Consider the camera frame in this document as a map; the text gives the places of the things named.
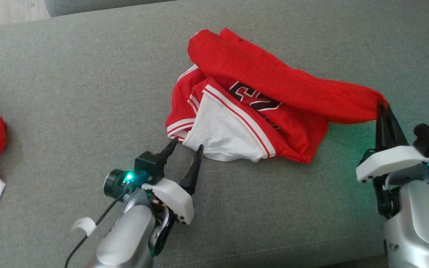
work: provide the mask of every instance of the black cable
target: black cable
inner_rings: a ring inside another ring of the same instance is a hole
[[[109,213],[109,211],[112,209],[112,207],[114,207],[115,204],[117,204],[117,202],[119,202],[126,193],[128,193],[129,189],[124,190],[123,193],[121,193],[121,195],[119,195],[111,204],[109,207],[107,207],[107,209],[104,211],[104,213],[102,214],[102,216],[100,216],[100,218],[95,222],[95,226],[98,226],[99,223],[104,219],[105,216],[107,216],[107,214]],[[67,266],[69,266],[69,261],[70,258],[72,258],[72,256],[74,255],[74,253],[77,251],[77,249],[80,248],[80,246],[82,246],[82,244],[85,242],[85,240],[87,240],[89,237],[88,236],[84,236],[84,238],[77,244],[77,246],[75,246],[75,248],[72,250],[72,252],[69,254],[69,256],[67,257],[66,260],[66,264],[64,266],[64,268],[67,268]]]

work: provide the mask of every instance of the wooden floor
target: wooden floor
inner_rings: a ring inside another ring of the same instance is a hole
[[[0,25],[48,18],[44,0],[0,0]],[[379,256],[324,268],[386,268],[386,260]]]
[[[44,0],[0,0],[0,25],[47,18]]]

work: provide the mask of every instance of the gray couch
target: gray couch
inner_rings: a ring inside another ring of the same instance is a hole
[[[44,0],[51,17],[89,12],[94,10],[115,9],[144,5],[170,0]]]
[[[412,142],[429,124],[429,0],[182,0],[0,27],[0,267],[61,267],[83,216],[111,202],[105,175],[168,142],[165,119],[187,42],[229,27],[316,76],[382,92]],[[371,185],[356,181],[374,122],[331,124],[310,165],[205,159],[189,226],[176,225],[156,267],[318,267],[383,254]],[[179,146],[166,168],[192,161]],[[123,209],[75,254],[88,261]]]

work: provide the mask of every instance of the white clip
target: white clip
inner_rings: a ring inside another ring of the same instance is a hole
[[[82,229],[85,231],[87,236],[90,236],[90,234],[95,230],[96,227],[97,225],[95,225],[94,220],[89,217],[84,217],[76,220],[70,230],[73,231],[75,229]]]

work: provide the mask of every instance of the printed number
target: printed number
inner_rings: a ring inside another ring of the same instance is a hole
[[[275,110],[281,105],[281,102],[273,100],[239,81],[229,89],[229,92],[239,102],[249,105],[258,112]]]

